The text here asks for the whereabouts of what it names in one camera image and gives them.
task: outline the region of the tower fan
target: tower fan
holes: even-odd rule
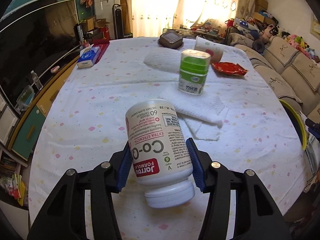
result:
[[[112,6],[112,15],[115,39],[123,39],[122,8],[120,4],[114,4]]]

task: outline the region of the silver bolt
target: silver bolt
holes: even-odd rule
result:
[[[101,163],[101,167],[104,168],[104,169],[107,169],[111,166],[110,162],[104,162],[104,163]]]
[[[69,169],[69,170],[67,170],[66,174],[68,176],[72,176],[73,174],[75,174],[75,170],[74,169]]]
[[[247,173],[249,176],[253,176],[253,175],[254,175],[254,171],[253,171],[253,170],[247,170],[246,173]]]
[[[221,164],[218,163],[218,162],[213,162],[213,163],[211,163],[211,166],[212,166],[213,168],[217,169],[217,168],[220,168],[220,167],[221,167]]]

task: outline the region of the white ribbed cap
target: white ribbed cap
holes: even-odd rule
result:
[[[195,196],[193,183],[186,179],[182,182],[145,191],[147,204],[152,208],[176,207],[188,202]]]

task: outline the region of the green label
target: green label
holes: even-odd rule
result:
[[[200,95],[205,84],[207,75],[195,74],[180,70],[179,89],[190,94]]]

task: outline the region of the white tablecloth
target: white tablecloth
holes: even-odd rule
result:
[[[184,39],[180,50],[192,49],[194,44],[194,40]],[[123,149],[127,141],[127,109],[158,97],[168,82],[178,80],[178,74],[161,72],[143,63],[150,48],[156,46],[157,38],[112,41],[95,66],[73,70],[52,105],[36,145],[29,183],[32,222],[68,168],[91,170]],[[256,171],[284,214],[310,176],[299,138],[278,99],[254,71],[245,53],[224,48],[221,61],[239,63],[249,72],[241,78],[210,70],[205,90],[219,95],[229,112],[218,141],[195,142],[200,150],[231,170]],[[186,139],[191,137],[184,122],[181,128]],[[156,210],[147,206],[143,192],[131,169],[126,187],[120,194],[113,194],[124,239],[197,239],[208,194],[196,188],[196,196],[188,203]],[[89,191],[85,205],[87,236],[93,239]],[[231,224],[234,206],[233,197]],[[228,238],[232,232],[230,226]]]

